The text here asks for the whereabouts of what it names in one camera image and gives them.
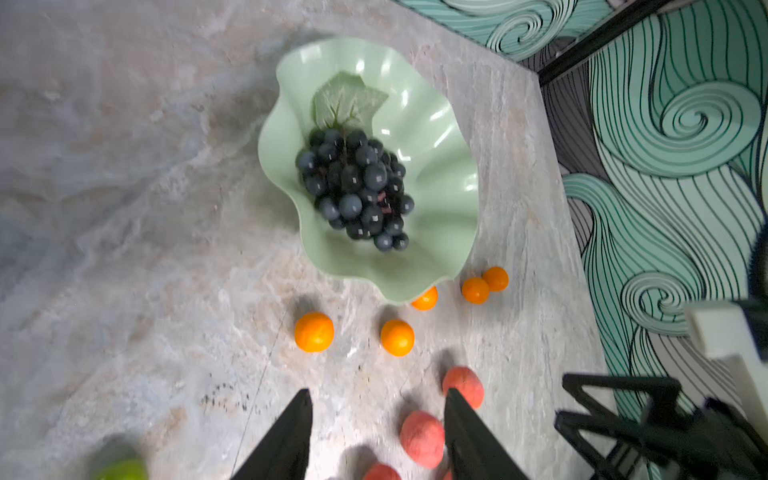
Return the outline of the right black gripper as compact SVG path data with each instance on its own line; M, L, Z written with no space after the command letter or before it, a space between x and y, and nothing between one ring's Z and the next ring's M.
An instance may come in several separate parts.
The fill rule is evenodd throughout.
M678 408L679 381L669 377L567 373L563 388L586 411L559 411L555 429L593 468L595 479L628 479L643 458L669 479L765 479L767 443L733 406L708 398L692 413ZM611 412L586 389L643 394L639 421Z

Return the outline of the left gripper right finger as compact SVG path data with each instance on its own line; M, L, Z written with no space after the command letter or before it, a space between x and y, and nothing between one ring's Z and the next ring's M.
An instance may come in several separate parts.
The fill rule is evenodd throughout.
M462 394L454 388L446 396L444 425L453 479L528 478Z

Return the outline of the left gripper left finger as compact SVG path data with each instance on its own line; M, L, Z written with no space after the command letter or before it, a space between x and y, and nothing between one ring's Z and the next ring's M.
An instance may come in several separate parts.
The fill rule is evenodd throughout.
M312 398L304 388L292 398L232 479L304 480L310 459L312 425Z

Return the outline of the dark fake grape bunch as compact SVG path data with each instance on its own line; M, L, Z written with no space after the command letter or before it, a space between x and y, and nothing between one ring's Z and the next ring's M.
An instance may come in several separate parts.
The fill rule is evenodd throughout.
M387 99L357 75L334 75L312 98L314 128L295 158L324 221L383 253L409 247L405 217L415 208L403 161L373 134L373 116Z

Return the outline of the light green wavy fruit bowl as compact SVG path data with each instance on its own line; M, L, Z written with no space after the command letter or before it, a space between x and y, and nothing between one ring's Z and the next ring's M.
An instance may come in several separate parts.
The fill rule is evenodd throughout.
M301 46L277 64L279 96L258 140L266 177L293 202L303 250L323 273L365 280L403 304L462 270L479 228L478 166L448 99L396 50L351 37ZM320 216L295 160L311 131L354 118L404 164L415 209L408 247L383 253Z

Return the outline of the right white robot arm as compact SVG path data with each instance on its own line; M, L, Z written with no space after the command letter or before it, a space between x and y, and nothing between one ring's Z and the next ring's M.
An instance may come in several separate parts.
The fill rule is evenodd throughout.
M679 381L668 377L566 374L563 388L585 413L560 411L555 429L593 468L596 479L627 479L623 461L644 458L666 479L764 479L767 476L767 234L749 270L751 297L685 307L693 346L724 362L742 406L708 398L693 413L677 406ZM641 393L640 421L622 419L587 388Z

